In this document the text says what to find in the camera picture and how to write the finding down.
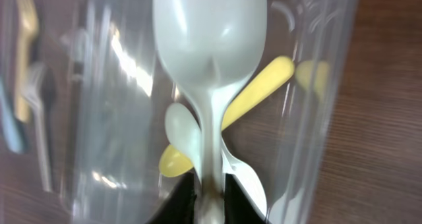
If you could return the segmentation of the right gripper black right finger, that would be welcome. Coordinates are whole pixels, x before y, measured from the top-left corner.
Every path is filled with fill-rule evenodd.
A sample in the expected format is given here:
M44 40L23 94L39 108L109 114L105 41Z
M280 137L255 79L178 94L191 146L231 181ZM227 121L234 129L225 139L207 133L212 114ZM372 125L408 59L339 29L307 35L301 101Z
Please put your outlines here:
M225 224L265 224L237 184L235 177L226 174L225 178Z

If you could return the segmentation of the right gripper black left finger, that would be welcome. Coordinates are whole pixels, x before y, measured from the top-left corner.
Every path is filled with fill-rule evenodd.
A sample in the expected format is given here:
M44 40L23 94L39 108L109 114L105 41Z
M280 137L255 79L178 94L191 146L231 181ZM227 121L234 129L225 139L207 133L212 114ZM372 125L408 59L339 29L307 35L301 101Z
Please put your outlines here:
M193 224L195 201L195 176L184 174L170 198L147 224Z

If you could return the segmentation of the white spoon with round bowl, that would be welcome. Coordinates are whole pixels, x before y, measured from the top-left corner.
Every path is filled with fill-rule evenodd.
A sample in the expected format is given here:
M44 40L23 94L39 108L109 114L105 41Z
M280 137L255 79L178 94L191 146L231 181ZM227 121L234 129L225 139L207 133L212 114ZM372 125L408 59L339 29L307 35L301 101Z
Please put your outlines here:
M258 216L264 221L267 212L266 195L255 170L244 161L232 155L224 140L222 140L222 159L223 172L234 176L237 184L245 192L246 197Z

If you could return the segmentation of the clear plastic container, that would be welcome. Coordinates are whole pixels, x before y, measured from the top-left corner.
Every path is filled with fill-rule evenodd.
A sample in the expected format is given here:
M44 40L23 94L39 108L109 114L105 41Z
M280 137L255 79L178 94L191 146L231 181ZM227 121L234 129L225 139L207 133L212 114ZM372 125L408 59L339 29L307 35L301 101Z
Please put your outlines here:
M237 119L222 137L229 151L257 173L266 195L265 223L304 223L309 215L324 140L344 67L357 0L268 0L267 40L262 63L279 53L293 58L297 74ZM135 223L147 223L170 198L182 177L158 170L164 150L164 109L171 84L158 58L149 55L154 73L145 168ZM195 216L199 181L195 175Z
M158 58L152 0L76 0L64 39L72 84L70 221L135 223L154 84L148 57Z

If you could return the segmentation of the small white plastic spoon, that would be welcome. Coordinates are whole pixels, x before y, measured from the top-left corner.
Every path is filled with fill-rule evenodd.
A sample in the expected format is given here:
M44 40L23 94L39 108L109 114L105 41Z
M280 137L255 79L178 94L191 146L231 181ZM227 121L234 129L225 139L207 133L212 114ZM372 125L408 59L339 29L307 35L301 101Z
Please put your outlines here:
M222 120L260 63L267 0L153 0L153 27L163 68L200 120L199 221L223 223Z

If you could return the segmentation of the white plastic fork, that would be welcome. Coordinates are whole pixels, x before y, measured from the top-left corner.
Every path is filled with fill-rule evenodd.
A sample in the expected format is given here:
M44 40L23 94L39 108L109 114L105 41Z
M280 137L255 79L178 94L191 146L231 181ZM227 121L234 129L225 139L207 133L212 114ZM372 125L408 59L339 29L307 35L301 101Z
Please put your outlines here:
M45 192L52 192L51 160L47 142L44 102L42 99L42 85L46 72L47 67L43 62L33 63L28 69L26 82L22 89L22 96L29 104L34 116L36 147L42 187Z

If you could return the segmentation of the light blue plastic fork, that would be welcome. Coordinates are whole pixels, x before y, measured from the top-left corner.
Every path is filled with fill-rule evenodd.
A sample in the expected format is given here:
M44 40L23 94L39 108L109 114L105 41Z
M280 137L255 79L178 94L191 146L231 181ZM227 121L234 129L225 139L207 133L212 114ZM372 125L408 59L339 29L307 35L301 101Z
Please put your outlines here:
M23 154L25 143L13 115L3 79L1 79L1 124L7 147L16 154Z

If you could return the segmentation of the yellow plastic fork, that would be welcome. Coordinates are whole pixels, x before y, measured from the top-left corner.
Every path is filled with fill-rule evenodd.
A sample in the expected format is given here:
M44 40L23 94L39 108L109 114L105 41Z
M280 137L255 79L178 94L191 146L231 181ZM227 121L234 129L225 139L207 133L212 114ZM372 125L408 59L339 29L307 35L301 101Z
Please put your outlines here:
M23 123L30 119L29 105L22 95L30 62L30 50L40 31L34 0L16 0L18 32L16 39L15 117Z

